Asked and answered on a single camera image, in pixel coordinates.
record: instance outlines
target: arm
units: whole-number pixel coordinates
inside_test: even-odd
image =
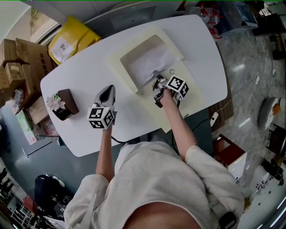
[[[170,90],[164,90],[160,102],[166,111],[183,161],[203,181],[206,192],[218,198],[220,203],[239,219],[243,212],[244,200],[234,177],[215,159],[196,146],[196,138],[182,118]]]
[[[164,96],[160,99],[160,102],[171,124],[179,154],[183,161],[185,161],[188,149],[198,144],[196,137],[181,116],[179,108],[176,106],[169,89],[164,90]]]
[[[71,229],[80,223],[97,193],[97,202],[104,200],[109,182],[114,177],[111,155],[112,125],[102,132],[101,147],[98,154],[96,174],[85,177],[64,212],[66,228]]]
[[[101,146],[97,160],[97,168],[95,174],[104,176],[109,182],[114,177],[114,169],[112,165],[111,155],[111,132],[112,125],[107,130],[102,131]]]

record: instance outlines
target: white shirt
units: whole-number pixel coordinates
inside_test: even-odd
[[[166,143],[141,142],[121,150],[110,183],[102,175],[86,176],[64,218],[66,228],[74,228],[94,201],[90,228],[122,229],[140,206],[165,202],[185,209],[202,229],[217,229],[218,218],[209,207],[212,195],[239,220],[243,197],[233,176],[215,159],[192,146],[184,163]]]

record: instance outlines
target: yellow package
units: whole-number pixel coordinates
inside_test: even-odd
[[[60,65],[74,54],[99,40],[101,40],[100,36],[74,17],[69,16],[66,24],[51,41],[49,55]]]

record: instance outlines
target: white table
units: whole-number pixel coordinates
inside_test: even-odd
[[[184,56],[183,62],[205,98],[207,108],[227,96],[227,83],[219,51],[209,30],[196,15],[166,18],[139,25],[112,35],[86,48],[50,72],[41,81],[47,96],[61,89],[70,89],[79,113],[65,121],[51,111],[50,118],[71,152],[81,157],[100,149],[102,130],[93,129],[86,120],[96,94],[108,85],[116,88],[115,110],[118,111],[113,137],[128,141],[157,127],[149,113],[139,105],[137,97],[115,75],[107,62],[109,55],[141,31],[156,25],[174,42]]]

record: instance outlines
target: power strip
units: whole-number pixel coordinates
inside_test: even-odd
[[[219,114],[217,112],[214,112],[211,119],[210,119],[210,126],[212,127],[216,121],[216,119],[218,118]]]
[[[258,84],[259,79],[260,79],[259,76],[257,76],[257,77],[256,77],[256,80],[255,80],[255,84],[256,84],[256,85]]]

